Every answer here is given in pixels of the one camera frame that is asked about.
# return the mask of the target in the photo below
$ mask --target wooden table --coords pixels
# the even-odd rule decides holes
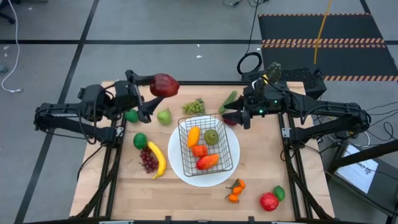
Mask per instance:
[[[170,126],[160,125],[155,116],[149,124],[127,122],[111,218],[115,220],[164,220],[165,216],[170,215],[172,220],[247,221],[248,216],[254,216],[256,221],[293,221],[294,213],[286,164],[279,158],[282,141],[277,115],[253,118],[251,129],[248,130],[244,130],[242,126],[233,127],[239,140],[241,157],[234,174],[220,185],[200,188],[186,184],[175,175],[169,164],[163,177],[152,180],[154,173],[146,174],[139,164],[140,151],[135,149],[132,143],[136,133],[145,133],[167,157],[169,137],[177,127],[178,119],[184,117],[182,105],[195,98],[202,98],[205,102],[206,113],[217,113],[220,104],[231,91],[237,90],[238,93],[242,93],[243,87],[181,86],[178,95],[165,99],[154,113],[169,108],[173,116]],[[289,88],[304,94],[302,83],[289,83]],[[153,98],[149,88],[140,87],[140,91],[146,100]],[[298,120],[295,120],[295,125],[301,126]],[[309,116],[304,126],[311,125],[312,119]],[[104,120],[98,123],[98,126],[110,126],[110,121]],[[318,149],[315,140],[310,140],[307,145]],[[97,147],[88,145],[85,158]],[[334,216],[320,155],[306,148],[301,152],[309,191],[324,210]],[[70,215],[77,214],[98,188],[103,159],[104,150],[83,168]],[[239,197],[239,203],[229,203],[224,199],[229,194],[229,190],[225,187],[229,187],[237,178],[246,182],[246,188]],[[286,198],[277,210],[265,212],[260,207],[259,197],[265,192],[272,191],[276,185],[285,189]],[[302,194],[298,188],[297,194],[301,214],[304,217]],[[108,193],[105,192],[101,214],[104,214],[107,197]]]

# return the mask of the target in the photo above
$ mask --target white plate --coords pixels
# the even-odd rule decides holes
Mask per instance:
[[[236,167],[239,164],[239,158],[241,153],[240,153],[238,138],[236,137],[233,130],[226,125],[225,131],[228,138],[229,150],[231,151],[233,168],[229,171],[218,172],[215,174],[205,174],[205,175],[187,177],[184,174],[182,167],[181,144],[180,144],[180,136],[178,135],[178,127],[175,128],[170,137],[169,146],[167,149],[169,164],[171,165],[175,174],[184,182],[196,187],[216,186],[226,181],[229,177],[231,177],[231,175],[233,174],[233,172],[235,171]]]

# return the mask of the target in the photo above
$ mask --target banana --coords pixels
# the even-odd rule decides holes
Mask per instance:
[[[164,172],[166,171],[166,158],[163,155],[163,152],[155,145],[155,143],[148,141],[148,147],[154,152],[157,160],[159,161],[159,168],[157,169],[157,174],[152,178],[156,179],[158,177],[163,176]]]

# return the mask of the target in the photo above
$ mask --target striped warning tape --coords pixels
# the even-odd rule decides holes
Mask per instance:
[[[323,16],[322,13],[306,13],[306,14],[259,14],[262,16]],[[370,13],[329,13],[328,16],[367,16]]]
[[[317,39],[267,39],[263,44],[316,44]],[[319,39],[319,44],[383,44],[382,38]]]
[[[324,81],[398,81],[398,76],[393,75],[338,75],[338,76],[325,76]]]
[[[264,44],[261,48],[315,48],[316,44]],[[318,48],[386,48],[384,44],[319,44]]]

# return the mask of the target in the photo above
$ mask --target wire basket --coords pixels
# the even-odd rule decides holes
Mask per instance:
[[[192,150],[187,146],[189,131],[195,126],[200,128],[198,145],[206,145],[208,147],[208,155],[219,154],[220,156],[217,165],[207,170],[198,170],[196,168],[200,158],[193,156]],[[208,145],[205,141],[205,132],[209,129],[216,130],[218,133],[219,141],[215,145]],[[214,174],[229,171],[233,168],[225,125],[220,114],[181,118],[178,121],[178,133],[180,135],[182,167],[187,177]]]

